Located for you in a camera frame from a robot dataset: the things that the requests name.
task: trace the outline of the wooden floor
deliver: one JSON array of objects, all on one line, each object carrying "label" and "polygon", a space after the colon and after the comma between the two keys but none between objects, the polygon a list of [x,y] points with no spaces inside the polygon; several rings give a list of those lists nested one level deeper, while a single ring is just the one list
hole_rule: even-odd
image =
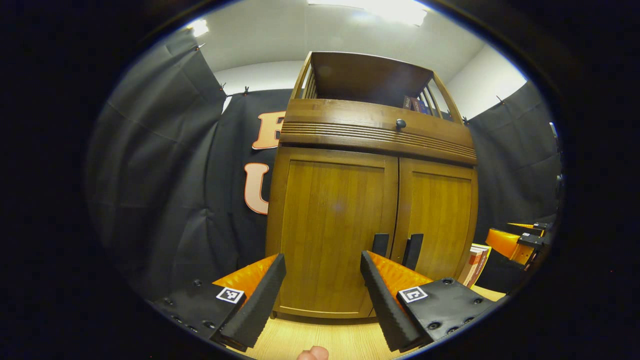
[{"label": "wooden floor", "polygon": [[[477,286],[472,289],[494,301],[504,296]],[[389,351],[377,318],[320,319],[279,314],[267,321],[255,347],[243,354],[258,360],[295,360],[302,350],[314,345],[329,350],[330,359],[340,360],[395,359],[417,350],[402,354]]]}]

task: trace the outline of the black handle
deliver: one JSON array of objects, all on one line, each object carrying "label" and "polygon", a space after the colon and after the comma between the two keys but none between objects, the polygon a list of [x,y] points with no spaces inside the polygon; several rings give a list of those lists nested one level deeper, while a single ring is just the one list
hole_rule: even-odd
[{"label": "black handle", "polygon": [[396,129],[400,130],[402,128],[406,127],[406,121],[404,121],[403,119],[397,119],[396,120]]},{"label": "black handle", "polygon": [[402,260],[404,267],[415,270],[415,266],[418,265],[418,258],[420,257],[423,237],[424,234],[411,234],[411,238],[406,241],[404,258]]},{"label": "black handle", "polygon": [[380,256],[387,256],[388,243],[389,234],[375,234],[373,236],[373,249],[371,249],[371,252]]}]

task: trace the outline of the orange letter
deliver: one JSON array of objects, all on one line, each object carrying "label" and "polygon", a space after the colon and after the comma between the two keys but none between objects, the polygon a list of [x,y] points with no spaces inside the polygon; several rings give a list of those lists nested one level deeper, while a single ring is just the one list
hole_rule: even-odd
[{"label": "orange letter", "polygon": [[262,178],[269,171],[269,165],[249,163],[244,166],[244,171],[246,171],[244,202],[256,213],[267,215],[269,203],[262,200]]},{"label": "orange letter", "polygon": [[285,111],[278,111],[275,113],[264,113],[258,116],[258,119],[262,122],[260,123],[258,140],[254,141],[252,145],[254,149],[261,150],[278,147],[279,139],[276,138],[276,133],[279,133],[282,129],[284,113]]}]

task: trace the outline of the black backdrop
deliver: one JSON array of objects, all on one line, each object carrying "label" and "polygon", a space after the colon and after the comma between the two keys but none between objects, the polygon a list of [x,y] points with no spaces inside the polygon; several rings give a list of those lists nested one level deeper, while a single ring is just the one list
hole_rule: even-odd
[{"label": "black backdrop", "polygon": [[227,243],[207,241],[204,199],[205,164],[226,95],[197,49],[193,35],[181,31],[145,53],[105,104],[87,155],[93,223],[146,299],[230,269]]},{"label": "black backdrop", "polygon": [[[291,89],[226,94],[186,31],[144,54],[107,101],[90,144],[87,197],[113,261],[155,300],[190,279],[214,281],[264,257],[267,216],[245,203],[259,115],[286,110]],[[528,83],[470,121],[478,157],[474,242],[506,222],[552,221],[560,173],[550,114]],[[522,272],[497,252],[478,285],[507,292]]]}]

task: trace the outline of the cabinet door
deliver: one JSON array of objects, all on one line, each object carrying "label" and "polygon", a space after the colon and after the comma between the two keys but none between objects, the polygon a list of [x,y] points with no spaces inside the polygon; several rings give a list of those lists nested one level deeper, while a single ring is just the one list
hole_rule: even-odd
[{"label": "cabinet door", "polygon": [[281,252],[287,275],[274,310],[321,318],[367,317],[371,300],[360,253],[376,233],[391,252],[397,158],[280,147],[267,224],[267,256]]},{"label": "cabinet door", "polygon": [[457,277],[476,228],[476,170],[401,158],[399,191],[391,258],[402,262],[407,239],[424,234],[415,270],[434,280]]}]

